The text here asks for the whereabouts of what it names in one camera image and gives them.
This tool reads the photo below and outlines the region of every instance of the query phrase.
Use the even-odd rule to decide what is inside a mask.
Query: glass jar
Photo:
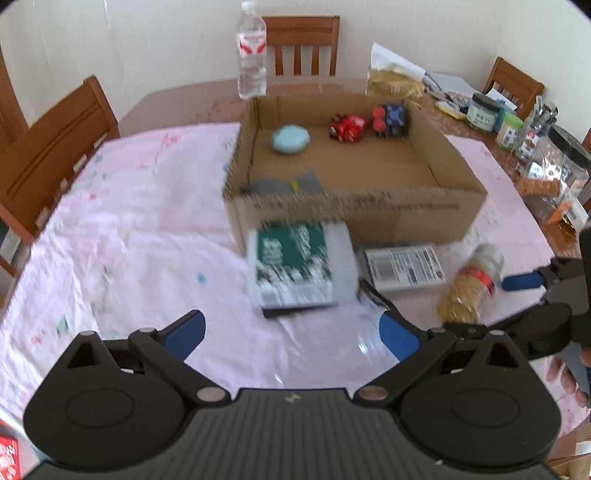
[[[496,144],[503,150],[512,150],[517,136],[523,127],[523,120],[514,113],[506,112],[496,136]]]
[[[563,128],[553,126],[538,140],[522,176],[534,180],[560,180],[558,196],[530,196],[524,199],[539,223],[556,223],[589,181],[591,155]]]
[[[486,95],[476,92],[468,107],[466,122],[480,132],[492,132],[501,106]]]
[[[444,322],[479,323],[501,279],[505,258],[501,250],[482,244],[458,271],[449,291],[439,300],[437,312]]]

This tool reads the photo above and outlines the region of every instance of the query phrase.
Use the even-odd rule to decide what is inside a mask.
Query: red bottle label
[[[4,480],[21,479],[18,442],[15,439],[0,437],[0,478]]]
[[[479,268],[467,265],[460,269],[458,275],[468,275],[469,277],[474,277],[486,287],[491,295],[495,292],[495,282],[488,273],[483,272]]]

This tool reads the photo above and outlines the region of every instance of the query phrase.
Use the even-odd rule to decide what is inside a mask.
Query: cardboard box
[[[242,123],[223,198],[242,254],[250,229],[265,224],[345,221],[357,246],[377,247],[461,240],[486,190],[459,152],[412,102],[406,102],[406,137],[377,138],[367,131],[356,144],[329,138],[336,112],[371,117],[372,108],[402,102],[357,94],[258,97]],[[305,152],[285,156],[269,145],[283,125],[306,127]],[[245,195],[241,187],[275,177],[291,181],[314,170],[323,192]]]

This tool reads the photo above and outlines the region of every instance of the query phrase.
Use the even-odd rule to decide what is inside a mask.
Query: human hand
[[[587,367],[591,367],[591,348],[584,348],[583,352],[581,353],[581,361]],[[548,370],[548,375],[546,379],[549,382],[552,382],[558,376],[560,369],[564,364],[564,360],[562,360],[559,356],[554,357],[552,363],[550,364],[550,369]],[[587,406],[589,402],[589,397],[587,394],[579,389],[576,380],[574,379],[573,374],[569,370],[568,367],[564,367],[562,375],[560,376],[560,383],[564,388],[564,391],[569,395],[574,393],[574,398],[577,401],[577,404],[581,407]]]

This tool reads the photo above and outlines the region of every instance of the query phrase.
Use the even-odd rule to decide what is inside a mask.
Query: water bottle
[[[247,100],[267,93],[267,26],[258,2],[242,2],[242,18],[236,31],[238,95]]]

